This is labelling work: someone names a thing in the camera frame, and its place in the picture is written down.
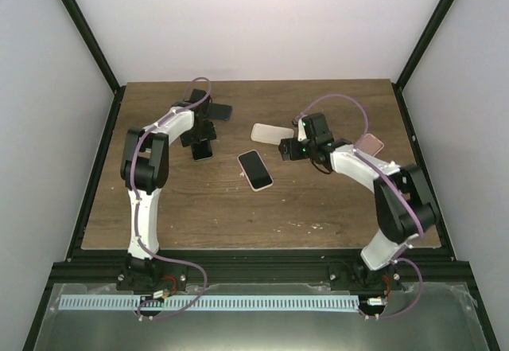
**pink smartphone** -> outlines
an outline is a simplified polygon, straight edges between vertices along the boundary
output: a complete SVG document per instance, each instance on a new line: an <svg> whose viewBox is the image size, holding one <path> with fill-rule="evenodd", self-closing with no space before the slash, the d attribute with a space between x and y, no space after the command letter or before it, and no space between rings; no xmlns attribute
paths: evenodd
<svg viewBox="0 0 509 351"><path fill-rule="evenodd" d="M383 149L383 143L372 134L366 134L357 148L370 156L376 156Z"/></svg>
<svg viewBox="0 0 509 351"><path fill-rule="evenodd" d="M240 154L237 159L246 175L247 182L249 182L249 185L255 192L274 184L257 150L250 150L245 154Z"/></svg>

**black metal frame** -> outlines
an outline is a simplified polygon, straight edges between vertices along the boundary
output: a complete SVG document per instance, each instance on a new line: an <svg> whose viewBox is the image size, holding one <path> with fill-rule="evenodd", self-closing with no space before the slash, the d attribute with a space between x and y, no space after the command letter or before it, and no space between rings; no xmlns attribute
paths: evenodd
<svg viewBox="0 0 509 351"><path fill-rule="evenodd" d="M394 95L398 102L416 163L424 170L429 185L431 185L429 174L406 109L402 91L453 1L439 1L401 76L396 84L393 84ZM110 85L114 98L87 184L72 241L68 248L67 262L55 263L52 268L36 317L25 343L24 349L26 350L33 349L35 345L51 289L55 283L117 283L119 271L126 256L124 250L103 251L83 250L81 248L84 231L103 170L111 136L120 112L125 87L119 86L76 0L62 0L62 2L75 22L76 28L84 39L104 78ZM409 250L406 256L418 263L426 281L466 283L472 297L478 303L476 309L488 345L490 349L499 349L469 264L455 260L453 246L451 245L443 220L437 225L437 231L441 241L440 248L415 248ZM174 259L185 259L200 264L207 270L210 283L274 283L274 281L280 283L322 283L329 280L331 268L340 267L345 262L353 262L358 257L359 250L358 248L244 251L162 250L161 255ZM416 280L414 272L410 267L401 266L398 269L398 273L406 281ZM189 268L187 275L189 283L201 282L201 274L198 271ZM342 290L344 288L344 285L339 282L329 282L333 290ZM350 291L353 294L369 293L369 291L355 291L355 289L350 289Z"/></svg>

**cable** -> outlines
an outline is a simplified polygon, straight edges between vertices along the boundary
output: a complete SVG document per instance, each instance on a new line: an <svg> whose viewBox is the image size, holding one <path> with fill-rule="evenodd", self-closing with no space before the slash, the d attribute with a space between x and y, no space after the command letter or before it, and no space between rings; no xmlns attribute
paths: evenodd
<svg viewBox="0 0 509 351"><path fill-rule="evenodd" d="M202 276L204 277L204 284L203 284L202 291L200 291L198 293L198 295L190 303L188 303L187 305L185 305L181 309L172 312L171 314L168 314L168 315L165 315L165 316L158 315L155 319L163 319L163 318L173 317L175 315L183 313L189 307L194 305L201 298L201 296L204 294L205 289L207 289L208 279L207 279L207 273L202 268L202 266L200 266L200 265L198 265L196 263L193 263L193 262L189 262L189 261L184 261L184 260L180 260L180 259L173 259L173 258L167 258L167 257L163 257L163 256L160 256L160 255L157 255L157 254L153 253L151 250L149 250L148 247L145 246L145 244L142 242L142 239L140 237L139 227L138 227L140 193L139 193L138 189L136 188L136 185L134 184L134 170L136 169L136 162L138 161L138 155L140 153L140 149L142 148L142 144L143 144L143 142L146 140L146 138L150 135L150 133L153 130L155 130L158 126L168 122L172 117L175 116L175 114L180 114L180 113L182 113L184 111L188 111L188 110L193 109L194 107L199 106L200 104L202 104L210 96L210 93L211 93L211 90L212 90L212 83L211 83L211 81L208 78L205 78L204 76L200 76L200 77L198 77L196 79L191 80L190 84L194 84L198 80L205 80L208 83L208 89L207 89L207 93L205 94L205 96L203 98L201 98L200 100L198 100L197 102L195 102L193 104L190 104L187 107L183 107L183 108L177 110L177 113L175 113L173 111L169 111L166 115L162 116L158 121L156 121L155 123L153 123L150 126L148 126L145 129L145 132L143 133L142 137L138 140L138 144L136 144L136 147L134 148L133 159L132 159L132 163L131 163L131 167L130 167L129 182L130 182L130 186L131 186L131 188L132 188L132 190L134 192L134 195L136 196L136 201L137 201L135 206L134 206L134 234L136 235L136 238L138 238L138 245L139 245L139 247L141 249L143 249L143 251L145 253L147 253L148 255L151 255L155 259L159 259L160 261L164 261L164 262L168 262L168 263L177 263L177 264L180 264L180 265L194 267L195 269L200 271ZM138 306L138 312L140 311L142 306L143 306L142 303L140 304L140 306Z"/></svg>
<svg viewBox="0 0 509 351"><path fill-rule="evenodd" d="M384 275L382 277L382 279L385 282L386 287L387 287L387 290L386 290L386 293L385 293L385 299L389 302L389 297L390 297L390 280L389 280L389 277L387 277L386 275Z"/></svg>
<svg viewBox="0 0 509 351"><path fill-rule="evenodd" d="M185 98L186 98L186 96L187 96L187 94L188 94L189 89L190 89L192 86L194 86L198 80L205 80L205 81L207 81L207 82L208 82L208 84L210 84L210 80L209 80L208 78L206 78L205 76L198 76L197 78L195 78L195 79L191 80L191 81L187 84L187 86L185 86L184 94L182 95L182 100L185 100Z"/></svg>
<svg viewBox="0 0 509 351"><path fill-rule="evenodd" d="M368 121L367 121L367 113L366 113L366 110L364 110L363 106L360 105L360 103L353 99L351 96L346 96L346 95L343 95L343 94L330 94L330 95L326 95L326 96L322 96L321 98L318 98L317 100L315 100L314 102L312 102L308 107L306 107L299 115L295 116L295 118L293 119L293 124L297 125L298 121L300 119L302 119L302 117L311 109L313 108L314 106L316 106L319 102L323 101L323 100L327 100L327 99L331 99L331 98L342 98L342 99L346 99L346 100L349 100L351 101L352 103L354 103L357 108L360 109L360 111L363 113L363 117L364 117L364 132L363 134L360 136L359 140L357 142L360 141L360 139L362 139L366 134L367 134L367 128L369 126L368 124Z"/></svg>
<svg viewBox="0 0 509 351"><path fill-rule="evenodd" d="M332 171L320 169L312 158L310 160L311 160L311 164L313 164L313 166L317 169L317 171L322 172L323 174L331 174L332 173Z"/></svg>
<svg viewBox="0 0 509 351"><path fill-rule="evenodd" d="M376 317L376 316L373 317L373 316L365 314L361 309L359 309L359 314L361 314L366 319L376 318L377 320L379 320L379 319L392 319L392 318L399 317L400 315L403 315L404 313L406 313L407 311L412 309L415 305L417 305L417 303L419 302L419 299L421 299L422 292L424 291L424 281L422 280L422 274L421 274L421 271L419 270L418 266L414 262L410 261L407 258L397 258L391 262L393 264L397 264L398 262L408 263L411 267L414 268L414 270L417 274L417 278L419 279L419 289L417 292L417 296L415 297L415 299L413 300L413 302L410 305L408 305L404 309L398 311L397 313L393 313L393 314L389 314L389 315L380 315L379 317Z"/></svg>
<svg viewBox="0 0 509 351"><path fill-rule="evenodd" d="M173 289L171 291L171 295L174 295L177 292L177 280L172 277L171 275L165 275L161 278L161 281L172 281L173 282Z"/></svg>

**white smartphone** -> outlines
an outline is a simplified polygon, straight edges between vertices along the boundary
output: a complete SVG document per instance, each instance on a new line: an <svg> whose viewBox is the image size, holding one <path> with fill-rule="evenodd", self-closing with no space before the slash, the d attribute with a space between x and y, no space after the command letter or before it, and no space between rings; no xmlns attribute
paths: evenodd
<svg viewBox="0 0 509 351"><path fill-rule="evenodd" d="M291 128L267 126L260 123L256 123L251 131L251 140L254 142L264 142L275 146L278 146L284 138L292 137L293 130Z"/></svg>
<svg viewBox="0 0 509 351"><path fill-rule="evenodd" d="M257 150L250 150L245 154L240 154L237 159L246 175L247 182L249 182L249 185L255 192L274 184Z"/></svg>

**black mounting bracket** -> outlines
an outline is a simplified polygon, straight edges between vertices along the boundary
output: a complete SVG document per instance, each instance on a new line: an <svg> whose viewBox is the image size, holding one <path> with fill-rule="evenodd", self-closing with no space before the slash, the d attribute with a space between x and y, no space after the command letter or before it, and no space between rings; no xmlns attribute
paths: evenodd
<svg viewBox="0 0 509 351"><path fill-rule="evenodd" d="M152 294L155 291L184 291L188 277L188 268L179 264L163 263L157 259L138 259L126 257L119 275L117 289L133 291L135 294Z"/></svg>

